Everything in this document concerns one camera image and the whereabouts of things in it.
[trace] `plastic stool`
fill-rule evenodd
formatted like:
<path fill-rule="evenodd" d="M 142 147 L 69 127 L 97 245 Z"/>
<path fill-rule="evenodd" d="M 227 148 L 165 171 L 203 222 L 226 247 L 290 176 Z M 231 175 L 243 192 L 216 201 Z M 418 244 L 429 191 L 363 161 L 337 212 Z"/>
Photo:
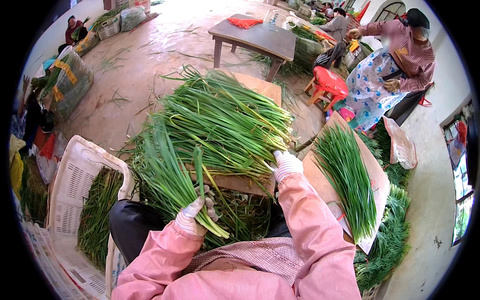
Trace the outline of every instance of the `plastic stool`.
<path fill-rule="evenodd" d="M 313 78 L 305 87 L 304 92 L 308 94 L 313 87 L 315 87 L 315 90 L 308 100 L 307 106 L 319 100 L 324 100 L 328 103 L 324 111 L 328 111 L 333 104 L 338 100 L 345 99 L 348 95 L 345 81 L 334 72 L 320 66 L 313 69 Z"/>

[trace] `yellow label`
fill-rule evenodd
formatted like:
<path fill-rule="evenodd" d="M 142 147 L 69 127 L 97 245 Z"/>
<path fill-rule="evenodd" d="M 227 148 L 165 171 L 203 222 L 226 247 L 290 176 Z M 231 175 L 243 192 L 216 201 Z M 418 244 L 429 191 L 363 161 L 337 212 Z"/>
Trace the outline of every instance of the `yellow label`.
<path fill-rule="evenodd" d="M 77 82 L 77 77 L 75 77 L 73 72 L 70 70 L 70 66 L 68 64 L 64 63 L 63 61 L 60 61 L 59 59 L 56 59 L 53 64 L 55 65 L 55 67 L 59 67 L 62 70 L 64 70 L 68 78 L 73 84 Z"/>
<path fill-rule="evenodd" d="M 55 96 L 56 102 L 63 100 L 63 94 L 61 93 L 61 91 L 59 91 L 59 89 L 57 88 L 57 85 L 53 87 L 53 95 Z"/>

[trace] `pink jacket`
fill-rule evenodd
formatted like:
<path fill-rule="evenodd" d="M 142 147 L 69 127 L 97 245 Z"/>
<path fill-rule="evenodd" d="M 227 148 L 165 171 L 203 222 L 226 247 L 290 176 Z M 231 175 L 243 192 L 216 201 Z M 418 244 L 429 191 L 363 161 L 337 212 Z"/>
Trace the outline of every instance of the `pink jacket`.
<path fill-rule="evenodd" d="M 287 175 L 278 188 L 304 262 L 294 289 L 277 274 L 248 266 L 218 270 L 212 268 L 215 262 L 180 277 L 204 238 L 172 221 L 162 231 L 150 231 L 140 255 L 120 274 L 112 299 L 360 299 L 353 269 L 355 245 L 343 240 L 343 229 L 325 202 L 299 173 Z"/>

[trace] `gloved hand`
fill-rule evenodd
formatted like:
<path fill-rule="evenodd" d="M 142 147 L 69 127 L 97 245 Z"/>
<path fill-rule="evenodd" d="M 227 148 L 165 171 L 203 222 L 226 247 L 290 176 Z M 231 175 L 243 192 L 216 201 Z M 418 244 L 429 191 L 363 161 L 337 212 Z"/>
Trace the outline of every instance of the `gloved hand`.
<path fill-rule="evenodd" d="M 385 81 L 384 88 L 389 92 L 396 92 L 400 89 L 400 80 L 398 79 L 389 79 Z"/>
<path fill-rule="evenodd" d="M 360 36 L 360 30 L 357 29 L 357 28 L 350 29 L 350 30 L 347 32 L 347 36 L 349 36 L 349 37 L 351 37 L 351 38 L 359 38 L 359 36 Z"/>
<path fill-rule="evenodd" d="M 303 163 L 293 154 L 288 153 L 288 151 L 284 151 L 282 153 L 279 150 L 275 150 L 273 155 L 275 156 L 276 164 L 278 166 L 278 168 L 273 172 L 273 175 L 278 183 L 280 183 L 288 174 L 303 174 Z"/>
<path fill-rule="evenodd" d="M 197 216 L 198 212 L 203 208 L 204 205 L 206 205 L 208 216 L 212 219 L 212 221 L 218 221 L 218 216 L 213 208 L 215 202 L 213 202 L 213 200 L 209 197 L 201 196 L 200 187 L 196 187 L 195 191 L 199 197 L 190 203 L 186 208 L 182 208 L 179 211 L 177 217 L 175 218 L 175 224 L 177 224 L 178 227 L 185 230 L 187 233 L 196 236 L 204 236 L 207 233 L 207 229 L 195 221 L 195 217 Z M 213 194 L 210 192 L 210 187 L 208 185 L 204 185 L 204 191 L 205 193 Z"/>

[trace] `apron with blue pattern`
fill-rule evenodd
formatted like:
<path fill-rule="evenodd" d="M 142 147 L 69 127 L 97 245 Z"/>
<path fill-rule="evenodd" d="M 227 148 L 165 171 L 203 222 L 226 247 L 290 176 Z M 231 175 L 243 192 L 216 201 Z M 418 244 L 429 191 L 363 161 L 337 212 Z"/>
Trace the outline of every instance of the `apron with blue pattern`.
<path fill-rule="evenodd" d="M 347 78 L 348 96 L 335 105 L 335 110 L 349 106 L 355 118 L 349 122 L 352 128 L 368 130 L 382 115 L 399 103 L 408 92 L 389 92 L 384 88 L 384 77 L 401 73 L 392 56 L 380 48 L 362 60 Z M 392 77 L 399 79 L 404 74 Z"/>

